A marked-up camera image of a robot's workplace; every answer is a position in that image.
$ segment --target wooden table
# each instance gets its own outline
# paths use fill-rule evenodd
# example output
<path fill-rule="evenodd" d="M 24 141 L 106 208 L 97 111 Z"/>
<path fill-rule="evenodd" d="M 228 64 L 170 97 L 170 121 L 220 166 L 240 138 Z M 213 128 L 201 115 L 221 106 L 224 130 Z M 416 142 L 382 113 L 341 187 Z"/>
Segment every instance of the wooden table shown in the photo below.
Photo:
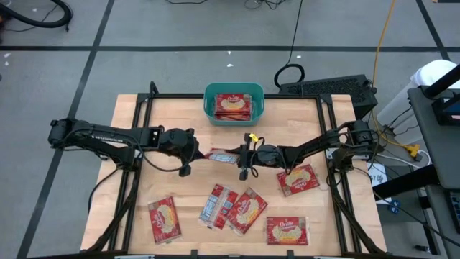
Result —
<path fill-rule="evenodd" d="M 136 97 L 118 96 L 112 127 L 131 127 Z M 323 107 L 325 118 L 328 118 L 326 105 Z M 333 96 L 333 107 L 338 125 L 355 120 L 349 96 Z M 307 99 L 267 99 L 263 117 L 256 127 L 249 128 L 212 126 L 203 113 L 202 99 L 154 99 L 150 124 L 164 125 L 166 129 L 194 128 L 202 153 L 207 153 L 211 147 L 238 147 L 243 143 L 245 132 L 264 137 L 267 144 L 273 145 L 299 145 L 321 134 L 316 102 Z M 176 168 L 180 165 L 177 158 L 168 158 L 159 153 L 149 153 L 147 157 L 163 168 Z M 240 181 L 236 166 L 212 160 L 194 161 L 191 164 L 192 174 L 185 178 L 179 177 L 178 173 L 157 171 L 145 163 L 142 166 L 129 253 L 190 255 L 190 251 L 196 249 L 199 255 L 286 255 L 286 250 L 294 250 L 295 255 L 340 255 L 331 192 L 325 189 L 327 170 L 324 153 L 306 158 L 304 163 L 313 166 L 323 185 L 289 197 L 283 196 L 277 184 L 275 174 L 281 169 L 258 168 L 259 178 L 249 174 L 247 181 Z M 367 170 L 365 162 L 354 161 L 354 165 Z M 110 161 L 102 162 L 98 181 L 114 167 Z M 94 194 L 82 249 L 91 246 L 113 218 L 120 179 L 121 173 L 117 173 Z M 251 187 L 268 202 L 268 207 L 245 236 L 237 236 L 227 225 L 218 231 L 198 223 L 198 216 L 216 183 L 230 186 L 239 194 Z M 369 179 L 362 172 L 353 171 L 349 173 L 349 185 L 356 219 L 377 246 L 386 250 Z M 167 196 L 174 197 L 183 235 L 170 244 L 156 245 L 147 205 Z M 267 216 L 307 217 L 310 245 L 267 245 L 264 232 Z M 116 247 L 121 247 L 124 227 L 123 222 L 120 224 Z M 344 227 L 348 250 L 353 251 L 350 229 L 345 218 Z"/>

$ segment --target gray floor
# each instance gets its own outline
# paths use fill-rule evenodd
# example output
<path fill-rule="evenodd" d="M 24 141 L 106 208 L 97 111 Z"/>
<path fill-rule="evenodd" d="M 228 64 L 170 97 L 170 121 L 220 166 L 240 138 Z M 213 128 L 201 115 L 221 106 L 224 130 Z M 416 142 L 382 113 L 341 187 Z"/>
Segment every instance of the gray floor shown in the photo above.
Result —
<path fill-rule="evenodd" d="M 17 256 L 54 154 L 46 141 L 50 120 L 67 116 L 107 4 L 112 0 L 67 2 L 75 12 L 69 32 L 63 28 L 37 28 L 0 34 L 0 121 L 4 122 L 0 125 L 2 258 Z M 295 44 L 345 48 L 341 52 L 294 52 L 293 61 L 305 67 L 308 80 L 360 73 L 371 78 L 374 53 L 350 52 L 346 47 L 377 46 L 390 2 L 306 0 Z M 275 11 L 266 6 L 247 10 L 243 3 L 244 0 L 211 0 L 201 5 L 173 6 L 163 0 L 115 0 L 101 46 L 290 45 L 300 1 L 286 1 Z M 456 24 L 460 22 L 460 4 L 434 4 L 431 0 L 423 3 L 443 45 L 459 47 L 460 28 Z M 41 19 L 53 6 L 48 0 L 13 0 L 11 8 Z M 57 9 L 50 19 L 59 19 L 61 14 Z M 16 20 L 7 26 L 27 27 Z M 22 46 L 23 50 L 5 49 L 7 46 Z M 63 48 L 43 51 L 44 46 Z M 429 48 L 381 54 L 377 113 L 419 67 L 441 58 L 415 0 L 397 2 L 384 46 Z M 448 54 L 460 63 L 460 53 Z M 147 91 L 151 80 L 163 93 L 200 93 L 217 81 L 253 81 L 263 85 L 267 93 L 276 93 L 272 78 L 288 55 L 285 51 L 99 51 L 94 62 L 89 63 L 91 72 L 87 84 L 83 84 L 77 118 L 108 124 L 116 96 Z M 287 83 L 297 77 L 295 72 L 287 71 L 280 80 Z M 401 149 L 391 148 L 405 155 Z M 29 257 L 78 252 L 86 224 L 86 202 L 99 164 L 92 154 L 63 155 Z M 407 236 L 408 230 L 415 234 Z M 389 250 L 398 255 L 419 255 L 412 246 L 425 242 L 420 238 L 423 229 L 413 223 L 384 225 L 384 234 Z"/>

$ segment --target black floor stripe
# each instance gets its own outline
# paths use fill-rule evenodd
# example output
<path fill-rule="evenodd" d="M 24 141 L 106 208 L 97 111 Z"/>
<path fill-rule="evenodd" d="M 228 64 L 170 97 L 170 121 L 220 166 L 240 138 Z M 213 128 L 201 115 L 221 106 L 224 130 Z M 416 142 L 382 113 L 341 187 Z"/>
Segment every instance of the black floor stripe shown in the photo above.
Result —
<path fill-rule="evenodd" d="M 375 52 L 370 46 L 296 46 L 303 52 Z M 290 46 L 1 46 L 3 51 L 105 51 L 105 52 L 185 52 L 185 51 L 290 51 Z M 436 52 L 437 47 L 381 47 L 384 53 Z"/>
<path fill-rule="evenodd" d="M 441 38 L 439 37 L 439 34 L 436 31 L 436 28 L 434 27 L 434 23 L 433 21 L 431 21 L 430 15 L 428 14 L 428 11 L 426 10 L 425 4 L 423 4 L 422 0 L 417 0 L 417 5 L 425 20 L 426 26 L 428 26 L 428 29 L 430 30 L 431 36 L 433 37 L 433 40 L 436 43 L 436 46 L 438 46 L 439 48 L 441 57 L 445 60 L 450 60 L 449 54 L 447 54 L 447 51 L 444 48 Z"/>
<path fill-rule="evenodd" d="M 115 0 L 109 0 L 106 6 L 106 11 L 103 14 L 101 23 L 99 25 L 98 32 L 96 34 L 96 39 L 94 40 L 93 46 L 97 47 L 101 43 L 102 35 L 107 25 L 107 21 L 109 20 L 110 12 L 114 5 Z M 89 54 L 88 60 L 86 61 L 85 68 L 83 69 L 83 74 L 80 79 L 80 83 L 78 84 L 75 96 L 73 98 L 72 105 L 70 106 L 69 110 L 69 117 L 74 117 L 78 105 L 80 103 L 81 97 L 83 95 L 83 91 L 85 90 L 86 82 L 88 81 L 89 74 L 91 72 L 91 68 L 93 67 L 94 59 L 96 56 L 97 51 L 92 50 Z M 50 190 L 52 187 L 52 183 L 55 179 L 56 173 L 58 171 L 58 166 L 63 156 L 62 150 L 56 150 L 55 154 L 52 157 L 51 165 L 48 169 L 45 182 L 43 183 L 42 190 L 40 191 L 40 195 L 38 196 L 37 203 L 35 204 L 34 212 L 32 213 L 32 217 L 30 218 L 29 224 L 27 225 L 26 232 L 21 242 L 21 246 L 17 253 L 17 258 L 22 259 L 26 258 L 29 254 L 30 246 L 35 236 L 35 232 L 37 231 L 38 224 L 40 222 L 40 218 L 42 217 L 43 210 L 46 205 L 46 201 L 50 194 Z"/>

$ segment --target teal plastic bin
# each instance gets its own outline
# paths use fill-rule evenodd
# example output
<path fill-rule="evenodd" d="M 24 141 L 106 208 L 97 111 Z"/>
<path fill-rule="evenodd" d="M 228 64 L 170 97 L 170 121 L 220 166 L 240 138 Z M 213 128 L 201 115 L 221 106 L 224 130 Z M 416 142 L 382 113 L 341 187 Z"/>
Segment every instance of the teal plastic bin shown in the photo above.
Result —
<path fill-rule="evenodd" d="M 220 121 L 214 119 L 214 101 L 216 94 L 241 94 L 252 96 L 252 116 L 250 121 Z M 203 108 L 211 124 L 216 126 L 254 126 L 264 113 L 264 89 L 257 83 L 212 83 L 204 92 Z"/>

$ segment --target yellow cable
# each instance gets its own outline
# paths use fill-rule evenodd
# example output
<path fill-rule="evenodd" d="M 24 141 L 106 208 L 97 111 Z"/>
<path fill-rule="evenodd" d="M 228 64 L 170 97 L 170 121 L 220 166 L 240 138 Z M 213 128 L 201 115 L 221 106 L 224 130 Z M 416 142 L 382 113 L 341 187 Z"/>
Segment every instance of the yellow cable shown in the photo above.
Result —
<path fill-rule="evenodd" d="M 382 47 L 383 39 L 385 38 L 385 34 L 387 33 L 388 22 L 390 21 L 390 17 L 393 14 L 393 9 L 395 8 L 395 4 L 396 4 L 396 0 L 393 0 L 393 2 L 391 3 L 390 10 L 388 11 L 387 20 L 385 21 L 385 26 L 383 27 L 383 30 L 382 30 L 382 35 L 380 35 L 380 41 L 379 41 L 379 44 L 377 46 L 377 51 L 375 52 L 374 73 L 372 74 L 373 87 L 375 87 L 375 78 L 377 77 L 377 64 L 379 62 L 380 47 Z M 375 116 L 374 116 L 374 110 L 371 110 L 371 116 L 372 116 L 372 119 L 374 120 L 374 123 L 375 123 L 375 129 L 377 130 L 377 132 L 379 133 L 381 138 L 383 138 L 384 140 L 388 141 L 388 143 L 390 143 L 390 144 L 397 145 L 397 146 L 400 146 L 400 147 L 408 147 L 407 145 L 402 145 L 400 143 L 396 143 L 396 142 L 393 142 L 391 140 L 388 140 L 388 138 L 382 132 L 380 132 L 379 125 L 378 125 L 377 120 L 375 119 Z"/>

